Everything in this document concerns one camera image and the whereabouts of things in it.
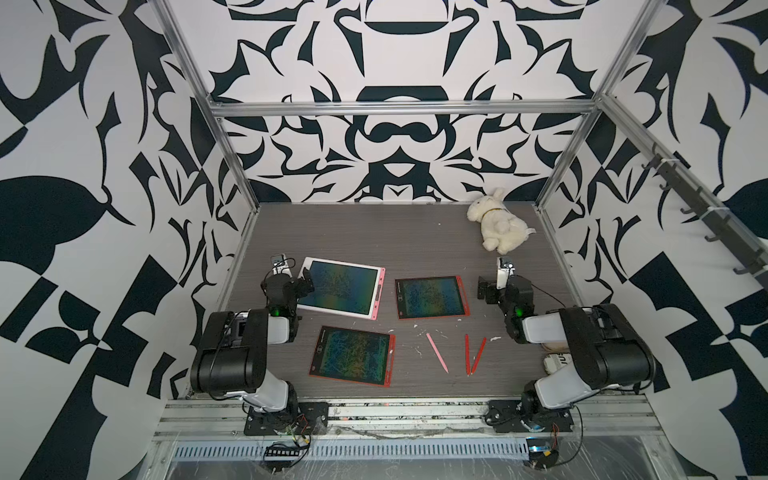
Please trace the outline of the red stylus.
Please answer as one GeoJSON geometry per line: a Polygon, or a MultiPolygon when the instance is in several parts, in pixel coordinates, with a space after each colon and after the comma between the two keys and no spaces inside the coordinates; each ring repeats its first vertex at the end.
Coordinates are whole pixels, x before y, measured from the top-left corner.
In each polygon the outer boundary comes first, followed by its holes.
{"type": "Polygon", "coordinates": [[[473,360],[473,363],[472,363],[472,366],[471,366],[471,370],[470,370],[470,374],[471,375],[475,374],[475,372],[477,371],[477,368],[478,368],[479,362],[480,362],[480,360],[482,358],[482,355],[484,353],[486,344],[487,344],[487,337],[484,337],[482,342],[481,342],[481,345],[479,347],[479,350],[477,352],[477,355],[475,356],[475,358],[473,360]]]}
{"type": "Polygon", "coordinates": [[[470,355],[470,337],[468,334],[464,336],[464,357],[465,357],[465,371],[466,375],[471,375],[471,355],[470,355]]]}

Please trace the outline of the pink white writing tablet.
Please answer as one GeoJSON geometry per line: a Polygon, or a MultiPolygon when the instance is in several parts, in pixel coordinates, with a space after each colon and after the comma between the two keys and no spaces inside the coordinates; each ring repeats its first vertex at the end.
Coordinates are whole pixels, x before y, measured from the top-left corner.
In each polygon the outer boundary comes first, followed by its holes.
{"type": "Polygon", "coordinates": [[[299,300],[309,311],[326,312],[375,321],[378,317],[386,269],[343,261],[306,257],[301,277],[306,276],[314,291],[299,300]]]}

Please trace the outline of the pink stylus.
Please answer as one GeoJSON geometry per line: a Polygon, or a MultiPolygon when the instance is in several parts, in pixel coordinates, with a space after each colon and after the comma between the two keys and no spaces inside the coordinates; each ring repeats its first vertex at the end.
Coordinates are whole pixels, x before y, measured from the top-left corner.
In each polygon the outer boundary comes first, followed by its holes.
{"type": "Polygon", "coordinates": [[[443,371],[445,373],[450,373],[450,371],[449,371],[449,369],[448,369],[448,367],[447,367],[447,365],[445,363],[445,360],[443,359],[443,357],[441,355],[441,352],[439,351],[439,348],[437,347],[434,339],[432,338],[432,335],[430,333],[426,333],[426,338],[427,338],[427,340],[428,340],[428,342],[429,342],[429,344],[430,344],[430,346],[431,346],[431,348],[432,348],[432,350],[433,350],[433,352],[434,352],[434,354],[435,354],[435,356],[436,356],[436,358],[437,358],[441,368],[443,369],[443,371]]]}

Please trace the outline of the red tablet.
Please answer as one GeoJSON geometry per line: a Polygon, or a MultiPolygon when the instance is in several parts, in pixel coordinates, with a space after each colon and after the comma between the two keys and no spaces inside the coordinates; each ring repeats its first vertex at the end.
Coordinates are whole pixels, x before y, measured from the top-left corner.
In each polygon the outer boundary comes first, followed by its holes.
{"type": "Polygon", "coordinates": [[[470,315],[460,276],[396,279],[395,292],[400,320],[470,315]]]}
{"type": "Polygon", "coordinates": [[[322,326],[309,375],[389,387],[395,348],[392,334],[322,326]]]}

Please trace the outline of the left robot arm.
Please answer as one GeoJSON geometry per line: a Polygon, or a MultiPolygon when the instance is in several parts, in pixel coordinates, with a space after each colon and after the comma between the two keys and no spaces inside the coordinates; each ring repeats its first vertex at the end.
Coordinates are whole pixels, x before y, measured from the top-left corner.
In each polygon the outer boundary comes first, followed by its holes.
{"type": "Polygon", "coordinates": [[[288,269],[261,282],[266,306],[210,315],[190,369],[191,389],[219,401],[239,399],[259,414],[298,416],[294,387],[268,370],[268,347],[295,340],[298,301],[314,291],[310,272],[288,269]]]}

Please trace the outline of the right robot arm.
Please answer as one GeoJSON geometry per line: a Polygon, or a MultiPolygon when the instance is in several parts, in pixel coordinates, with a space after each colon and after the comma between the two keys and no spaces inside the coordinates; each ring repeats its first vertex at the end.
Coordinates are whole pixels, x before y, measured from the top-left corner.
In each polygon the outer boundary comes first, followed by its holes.
{"type": "Polygon", "coordinates": [[[478,279],[477,298],[497,305],[509,336],[518,344],[564,343],[571,361],[526,385],[517,407],[522,420],[567,412],[577,402],[608,389],[640,392],[655,378],[650,348],[614,304],[563,307],[537,315],[534,286],[510,276],[503,287],[478,279]]]}

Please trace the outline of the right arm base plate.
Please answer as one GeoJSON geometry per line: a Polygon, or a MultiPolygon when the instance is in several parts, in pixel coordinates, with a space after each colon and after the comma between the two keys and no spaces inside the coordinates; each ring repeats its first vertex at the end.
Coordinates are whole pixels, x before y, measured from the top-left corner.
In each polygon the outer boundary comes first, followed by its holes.
{"type": "Polygon", "coordinates": [[[483,422],[496,433],[572,432],[573,417],[568,409],[549,410],[536,401],[491,400],[483,422]]]}

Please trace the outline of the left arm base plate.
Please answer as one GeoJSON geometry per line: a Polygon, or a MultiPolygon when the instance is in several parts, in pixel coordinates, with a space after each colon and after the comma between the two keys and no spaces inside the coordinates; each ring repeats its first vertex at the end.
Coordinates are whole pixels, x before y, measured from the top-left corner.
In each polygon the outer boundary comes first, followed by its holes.
{"type": "Polygon", "coordinates": [[[253,406],[248,408],[245,436],[278,434],[315,435],[324,433],[328,425],[327,402],[301,402],[289,404],[279,412],[267,412],[253,406]]]}

